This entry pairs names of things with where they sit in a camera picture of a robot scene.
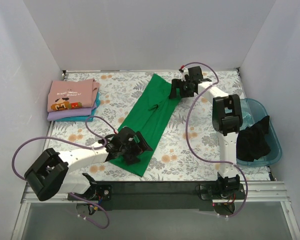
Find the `green t shirt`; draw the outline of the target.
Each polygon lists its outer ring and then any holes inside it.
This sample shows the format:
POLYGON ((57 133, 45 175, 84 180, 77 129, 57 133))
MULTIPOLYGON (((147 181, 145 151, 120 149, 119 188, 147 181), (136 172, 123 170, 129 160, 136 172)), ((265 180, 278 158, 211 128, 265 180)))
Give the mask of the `green t shirt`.
POLYGON ((142 177, 154 154, 154 150, 166 129, 170 118, 181 101, 180 97, 169 98, 172 84, 157 74, 153 74, 142 95, 119 127, 129 127, 140 132, 152 148, 138 156, 140 162, 128 165, 122 157, 109 162, 121 169, 142 177))

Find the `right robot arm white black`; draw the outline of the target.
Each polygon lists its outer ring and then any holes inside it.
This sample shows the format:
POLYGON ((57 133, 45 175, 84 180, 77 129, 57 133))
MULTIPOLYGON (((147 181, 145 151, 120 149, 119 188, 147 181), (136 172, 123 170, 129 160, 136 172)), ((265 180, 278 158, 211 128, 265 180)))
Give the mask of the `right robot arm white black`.
POLYGON ((222 199, 227 199, 240 188, 239 170, 237 164, 237 139, 243 124, 240 97, 237 94, 229 94, 217 87, 219 77, 213 82, 203 76, 200 66, 212 69, 206 64, 198 63, 197 66, 187 68, 189 64, 180 67, 181 78, 171 81, 169 98, 190 98, 197 94, 196 100, 204 97, 212 104, 212 126, 217 132, 220 161, 217 171, 216 186, 212 193, 222 199))

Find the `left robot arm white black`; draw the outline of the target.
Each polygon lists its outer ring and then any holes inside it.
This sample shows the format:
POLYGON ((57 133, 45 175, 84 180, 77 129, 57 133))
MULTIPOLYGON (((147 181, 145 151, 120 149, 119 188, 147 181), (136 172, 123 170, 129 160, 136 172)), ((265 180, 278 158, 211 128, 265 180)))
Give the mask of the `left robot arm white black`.
POLYGON ((127 165, 137 164, 143 154, 152 150, 152 145, 140 131, 125 126, 92 146, 59 152, 53 148, 44 150, 24 178, 42 202, 61 193, 96 201, 103 197, 103 190, 91 175, 77 173, 77 170, 117 158, 127 165))

